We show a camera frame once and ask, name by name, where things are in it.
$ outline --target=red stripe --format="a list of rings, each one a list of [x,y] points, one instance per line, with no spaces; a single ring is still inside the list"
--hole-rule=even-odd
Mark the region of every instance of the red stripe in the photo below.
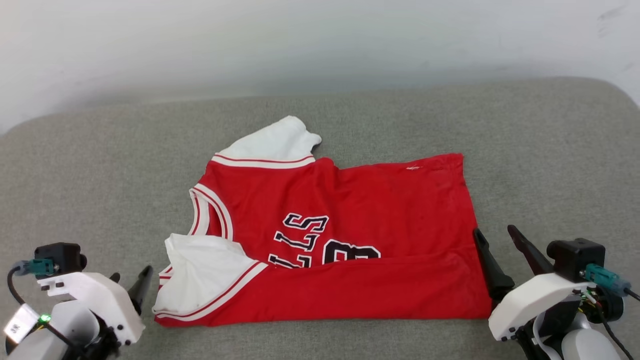
[[[189,235],[195,234],[196,230],[198,229],[198,226],[200,225],[200,203],[198,202],[197,196],[194,197],[194,200],[196,202],[196,226],[193,227],[193,231]]]
[[[224,293],[222,293],[222,295],[220,295],[219,297],[216,297],[212,302],[210,302],[210,303],[209,303],[208,305],[206,305],[205,307],[203,307],[203,308],[201,308],[201,309],[199,309],[199,310],[197,310],[197,311],[194,311],[194,312],[192,312],[191,314],[186,314],[186,315],[174,315],[174,314],[167,313],[167,312],[162,312],[162,311],[157,312],[157,313],[156,313],[156,315],[159,315],[159,314],[168,314],[168,315],[171,315],[171,316],[176,316],[176,317],[178,317],[178,318],[185,318],[185,317],[188,317],[188,316],[191,316],[191,315],[195,315],[195,314],[197,314],[197,313],[199,313],[199,312],[201,312],[201,311],[203,311],[203,310],[207,309],[209,306],[212,306],[213,304],[215,304],[215,303],[216,303],[216,301],[218,301],[220,298],[222,298],[223,296],[225,296],[228,292],[230,292],[231,290],[233,290],[233,288],[234,288],[234,287],[235,287],[235,286],[240,282],[240,280],[242,280],[242,279],[243,279],[243,277],[245,277],[245,276],[246,276],[246,274],[248,274],[248,273],[249,273],[253,268],[255,268],[259,263],[260,263],[259,261],[256,261],[256,263],[255,263],[255,264],[253,264],[249,269],[247,269],[247,271],[245,271],[245,272],[242,274],[242,276],[240,276],[240,278],[238,278],[238,280],[236,280],[236,282],[234,282],[234,283],[233,283],[233,285],[231,285],[231,286],[229,287],[229,289],[227,289],[227,290],[226,290]]]
[[[205,194],[201,190],[199,190],[197,188],[193,188],[193,189],[198,191],[202,195],[206,196],[207,199],[211,200],[211,203],[216,206],[216,208],[218,210],[218,214],[220,215],[220,218],[222,218],[222,226],[225,228],[225,236],[229,236],[229,228],[227,227],[227,219],[225,218],[225,214],[222,212],[222,208],[220,207],[220,205],[211,196],[208,196],[207,194]]]
[[[259,163],[281,163],[281,164],[291,164],[291,163],[299,163],[303,160],[309,159],[309,158],[313,158],[313,155],[308,155],[305,156],[304,158],[300,159],[300,160],[292,160],[292,161],[278,161],[278,160],[260,160],[260,159],[232,159],[232,158],[228,158],[226,156],[222,156],[220,154],[215,154],[213,157],[219,157],[219,158],[223,158],[226,160],[230,160],[230,161],[258,161]]]

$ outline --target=jersey lettering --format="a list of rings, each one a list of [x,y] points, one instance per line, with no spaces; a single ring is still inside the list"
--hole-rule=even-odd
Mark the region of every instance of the jersey lettering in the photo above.
[[[323,264],[341,260],[372,259],[379,257],[380,251],[373,246],[356,246],[350,243],[341,243],[334,239],[326,242],[323,250]]]
[[[273,239],[278,242],[284,242],[289,244],[289,246],[297,247],[300,249],[304,249],[306,252],[312,251],[314,246],[316,245],[316,240],[320,237],[319,234],[306,234],[304,239],[307,241],[303,243],[301,241],[294,241],[284,236],[280,231],[276,231],[276,234],[273,236]]]
[[[302,219],[302,215],[289,213],[282,223],[284,224],[284,226],[302,230],[307,230],[311,225],[315,224],[315,226],[311,228],[311,231],[313,231],[314,233],[321,233],[324,231],[324,227],[329,221],[328,216],[308,217],[302,221],[299,221],[300,219]]]
[[[302,266],[298,266],[298,265],[295,265],[293,263],[290,263],[285,259],[279,258],[277,255],[269,254],[269,262],[272,263],[272,264],[284,266],[284,267],[290,268],[290,269],[299,268],[299,267],[303,267],[303,268],[310,268],[311,267],[311,257],[310,256],[298,255],[298,261],[302,264]]]

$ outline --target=teal connector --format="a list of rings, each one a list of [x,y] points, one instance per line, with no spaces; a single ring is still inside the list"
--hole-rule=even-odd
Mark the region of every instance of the teal connector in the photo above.
[[[627,296],[625,288],[631,289],[631,283],[622,279],[618,274],[608,271],[600,265],[589,264],[584,271],[587,281],[595,282],[619,297]]]
[[[29,260],[29,273],[33,275],[53,275],[56,269],[53,267],[51,259],[32,259]]]

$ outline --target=clothing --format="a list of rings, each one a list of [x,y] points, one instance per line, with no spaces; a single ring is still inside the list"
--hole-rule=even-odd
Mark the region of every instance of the clothing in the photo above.
[[[313,311],[305,307],[310,310],[308,313],[286,306],[288,313],[275,311],[271,316],[267,315],[269,311],[251,316],[253,311],[243,310],[243,316],[231,311],[231,315],[206,319],[180,318],[213,300],[208,297],[220,296],[220,291],[230,291],[232,286],[225,280],[218,287],[207,285],[212,292],[198,290],[198,285],[187,284],[191,279],[208,279],[225,272],[239,277],[243,273],[232,270],[236,265],[229,267],[221,262],[215,265],[219,267],[210,268],[203,259],[184,255],[191,250],[183,244],[176,245],[179,240],[173,236],[167,240],[168,252],[177,251],[180,255],[175,258],[189,260],[180,260],[177,265],[170,256],[172,266],[161,273],[161,285],[173,285],[171,290],[159,292],[159,304],[154,309],[169,310],[176,321],[189,318],[204,325],[312,318],[487,317],[490,299],[473,240],[476,218],[463,177],[463,156],[444,154],[408,163],[341,170],[331,159],[313,157],[311,150],[320,141],[320,136],[309,133],[300,119],[286,117],[216,153],[190,191],[195,219],[189,233],[217,236],[208,239],[216,239],[219,246],[222,240],[241,246],[237,262],[245,267],[250,261],[258,261],[252,263],[256,266],[252,271],[262,270],[229,300],[233,304],[247,301],[241,299],[248,292],[253,292],[246,296],[253,297],[254,304],[247,303],[247,307],[257,306],[256,299],[277,299],[280,293],[292,299],[306,299],[305,304],[314,304],[316,299],[321,303]],[[192,243],[181,239],[184,244]],[[198,239],[194,243],[203,246],[204,238]],[[230,246],[224,246],[226,252]],[[203,247],[199,251],[206,256],[213,250]],[[181,278],[175,281],[172,277],[178,266],[182,266]],[[197,280],[194,284],[198,281],[201,288],[207,283]],[[195,286],[193,291],[207,295],[185,305],[181,301],[186,299],[181,296],[186,290],[178,283]],[[372,288],[363,288],[361,283]],[[411,297],[409,293],[420,286],[425,290]],[[393,294],[380,297],[378,290]],[[306,298],[316,291],[327,295]],[[372,308],[362,307],[362,302],[353,304],[358,309],[346,312],[328,307],[338,306],[334,302],[340,299],[357,296],[363,296],[362,300],[370,302]],[[433,309],[436,298],[443,302],[437,304],[438,314]],[[420,309],[404,308],[404,304],[420,305]],[[339,307],[347,310],[351,305]],[[230,318],[225,322],[221,316]],[[159,315],[157,320],[166,325],[191,325],[162,320],[169,318]]]

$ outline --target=white label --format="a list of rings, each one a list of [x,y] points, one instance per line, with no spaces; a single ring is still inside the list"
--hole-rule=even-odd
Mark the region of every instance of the white label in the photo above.
[[[23,304],[4,327],[4,333],[13,340],[14,343],[19,344],[38,322],[39,317],[40,315],[38,315],[31,306]]]

